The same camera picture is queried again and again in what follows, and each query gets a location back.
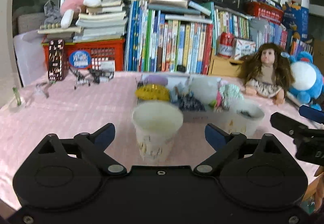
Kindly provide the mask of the white paper cup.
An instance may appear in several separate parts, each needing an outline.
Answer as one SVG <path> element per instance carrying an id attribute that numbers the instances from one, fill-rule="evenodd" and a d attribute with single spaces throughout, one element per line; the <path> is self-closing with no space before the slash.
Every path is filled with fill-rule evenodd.
<path id="1" fill-rule="evenodd" d="M 241 100 L 230 105 L 225 123 L 227 133 L 240 132 L 253 136 L 265 117 L 264 111 L 254 101 Z"/>
<path id="2" fill-rule="evenodd" d="M 156 165 L 168 158 L 174 137 L 183 125 L 183 113 L 168 102 L 145 101 L 134 108 L 132 123 L 141 158 Z"/>

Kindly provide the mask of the green soft cloth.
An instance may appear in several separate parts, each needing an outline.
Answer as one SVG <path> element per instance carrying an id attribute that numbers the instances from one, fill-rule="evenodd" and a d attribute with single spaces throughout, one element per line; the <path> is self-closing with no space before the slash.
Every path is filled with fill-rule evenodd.
<path id="1" fill-rule="evenodd" d="M 212 109 L 216 109 L 217 108 L 217 104 L 218 104 L 218 101 L 217 100 L 213 100 L 212 102 L 210 102 L 208 104 L 208 106 Z"/>

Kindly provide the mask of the pink soft object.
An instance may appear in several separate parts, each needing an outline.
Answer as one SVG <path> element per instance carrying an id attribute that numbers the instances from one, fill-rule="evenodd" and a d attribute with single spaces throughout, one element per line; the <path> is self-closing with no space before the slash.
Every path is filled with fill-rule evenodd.
<path id="1" fill-rule="evenodd" d="M 217 92 L 217 96 L 216 96 L 215 109 L 218 109 L 218 108 L 221 106 L 221 102 L 222 102 L 222 95 L 221 95 L 221 93 L 218 91 L 218 92 Z"/>

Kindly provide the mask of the mint patterned cloth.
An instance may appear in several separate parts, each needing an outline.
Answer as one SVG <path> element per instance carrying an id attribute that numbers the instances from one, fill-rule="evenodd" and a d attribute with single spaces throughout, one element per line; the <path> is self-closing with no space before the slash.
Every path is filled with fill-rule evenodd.
<path id="1" fill-rule="evenodd" d="M 244 99 L 241 89 L 235 84 L 222 85 L 218 91 L 222 97 L 221 105 L 224 110 L 229 110 L 233 103 Z"/>

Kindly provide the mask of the dark blue patterned cloth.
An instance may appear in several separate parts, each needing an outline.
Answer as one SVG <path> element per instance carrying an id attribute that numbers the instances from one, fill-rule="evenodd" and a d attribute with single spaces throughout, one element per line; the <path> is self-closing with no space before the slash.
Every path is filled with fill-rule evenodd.
<path id="1" fill-rule="evenodd" d="M 182 96 L 176 105 L 181 111 L 206 111 L 205 106 L 190 93 Z"/>

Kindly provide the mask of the yellow mesh soft object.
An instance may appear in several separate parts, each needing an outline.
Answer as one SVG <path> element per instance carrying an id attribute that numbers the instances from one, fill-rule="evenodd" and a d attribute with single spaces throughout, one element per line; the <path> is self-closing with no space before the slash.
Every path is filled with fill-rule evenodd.
<path id="1" fill-rule="evenodd" d="M 143 85 L 135 91 L 135 95 L 143 101 L 170 101 L 170 91 L 162 85 Z"/>

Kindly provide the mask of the purple fuzzy soft object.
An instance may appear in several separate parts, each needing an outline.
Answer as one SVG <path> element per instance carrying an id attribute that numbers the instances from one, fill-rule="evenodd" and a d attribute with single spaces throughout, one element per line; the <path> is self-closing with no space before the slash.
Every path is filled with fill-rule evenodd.
<path id="1" fill-rule="evenodd" d="M 143 83 L 161 85 L 165 87 L 168 85 L 168 78 L 162 75 L 148 75 L 144 78 Z"/>

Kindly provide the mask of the pink bed sheet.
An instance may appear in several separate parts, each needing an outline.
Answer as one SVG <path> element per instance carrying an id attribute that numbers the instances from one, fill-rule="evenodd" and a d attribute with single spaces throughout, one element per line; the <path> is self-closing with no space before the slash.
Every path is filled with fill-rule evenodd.
<path id="1" fill-rule="evenodd" d="M 1 199 L 14 210 L 20 208 L 12 186 L 13 176 L 48 133 L 55 133 L 59 138 L 73 138 L 81 132 L 93 133 L 111 122 L 115 125 L 116 137 L 105 153 L 128 170 L 132 165 L 146 165 L 140 156 L 131 122 L 132 110 L 137 105 L 134 95 L 136 81 L 141 76 L 136 72 L 116 72 L 110 82 L 90 87 L 84 85 L 74 90 L 75 77 L 69 75 L 64 81 L 50 86 L 48 98 L 37 93 L 34 84 L 21 89 L 20 95 L 28 100 L 27 106 L 17 112 L 9 106 L 1 109 Z M 310 128 L 315 128 L 314 124 L 301 117 L 298 110 L 287 102 L 276 106 L 271 99 L 249 99 L 265 113 L 251 138 L 273 133 L 294 156 L 292 138 L 272 128 L 271 114 L 280 112 Z M 194 167 L 212 155 L 214 150 L 205 141 L 205 124 L 184 123 L 175 137 L 170 155 L 160 164 Z"/>

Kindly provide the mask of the brown haired baby doll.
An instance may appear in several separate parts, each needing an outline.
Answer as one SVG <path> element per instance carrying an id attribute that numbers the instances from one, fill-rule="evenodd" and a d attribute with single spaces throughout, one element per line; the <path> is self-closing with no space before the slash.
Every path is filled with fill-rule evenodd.
<path id="1" fill-rule="evenodd" d="M 246 56 L 238 77 L 243 80 L 245 94 L 271 98 L 276 105 L 285 102 L 286 93 L 295 82 L 289 59 L 274 43 L 264 43 L 259 50 Z"/>

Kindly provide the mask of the small black box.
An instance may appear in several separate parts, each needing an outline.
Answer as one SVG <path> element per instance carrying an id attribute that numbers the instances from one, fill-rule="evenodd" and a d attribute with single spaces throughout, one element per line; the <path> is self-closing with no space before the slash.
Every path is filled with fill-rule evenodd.
<path id="1" fill-rule="evenodd" d="M 183 66 L 183 65 L 178 65 L 177 68 L 176 68 L 176 71 L 185 73 L 186 72 L 186 67 Z"/>

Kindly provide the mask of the red plastic crate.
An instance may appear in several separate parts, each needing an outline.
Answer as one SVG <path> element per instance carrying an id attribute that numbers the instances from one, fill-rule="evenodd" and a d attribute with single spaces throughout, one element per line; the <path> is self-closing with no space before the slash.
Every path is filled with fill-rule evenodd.
<path id="1" fill-rule="evenodd" d="M 89 65 L 81 69 L 100 69 L 101 61 L 114 61 L 115 70 L 123 71 L 124 68 L 124 43 L 125 39 L 101 40 L 93 42 L 71 43 L 66 42 L 64 46 L 64 66 L 68 70 L 70 66 L 74 66 L 70 61 L 71 55 L 76 51 L 85 51 L 89 54 Z"/>

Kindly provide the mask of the blue cardboard box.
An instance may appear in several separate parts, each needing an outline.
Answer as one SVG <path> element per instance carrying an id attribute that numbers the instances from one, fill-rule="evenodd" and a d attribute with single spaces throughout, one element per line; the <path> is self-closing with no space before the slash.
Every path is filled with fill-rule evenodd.
<path id="1" fill-rule="evenodd" d="M 282 23 L 292 30 L 293 36 L 302 41 L 308 39 L 309 0 L 288 0 L 282 6 Z"/>

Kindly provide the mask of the red basket on books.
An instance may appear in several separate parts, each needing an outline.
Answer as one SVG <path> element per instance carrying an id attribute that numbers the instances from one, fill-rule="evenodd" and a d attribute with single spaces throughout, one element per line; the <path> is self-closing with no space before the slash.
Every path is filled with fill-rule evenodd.
<path id="1" fill-rule="evenodd" d="M 262 2 L 246 2 L 244 9 L 247 14 L 256 18 L 262 18 L 274 24 L 280 25 L 283 18 L 283 10 Z"/>

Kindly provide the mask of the row of upright books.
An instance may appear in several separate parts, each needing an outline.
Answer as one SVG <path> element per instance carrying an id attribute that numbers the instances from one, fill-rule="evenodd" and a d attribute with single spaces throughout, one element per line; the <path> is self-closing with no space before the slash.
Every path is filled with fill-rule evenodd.
<path id="1" fill-rule="evenodd" d="M 125 71 L 206 75 L 215 48 L 212 2 L 190 2 L 188 8 L 130 1 L 126 7 Z"/>

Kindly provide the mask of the pink white plush bunny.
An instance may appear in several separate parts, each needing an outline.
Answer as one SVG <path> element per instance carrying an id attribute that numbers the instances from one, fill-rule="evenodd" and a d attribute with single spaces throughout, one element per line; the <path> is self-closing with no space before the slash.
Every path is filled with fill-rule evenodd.
<path id="1" fill-rule="evenodd" d="M 60 15 L 62 16 L 60 27 L 62 29 L 69 28 L 72 20 L 85 11 L 85 8 L 97 8 L 101 4 L 101 0 L 65 0 L 60 6 Z"/>

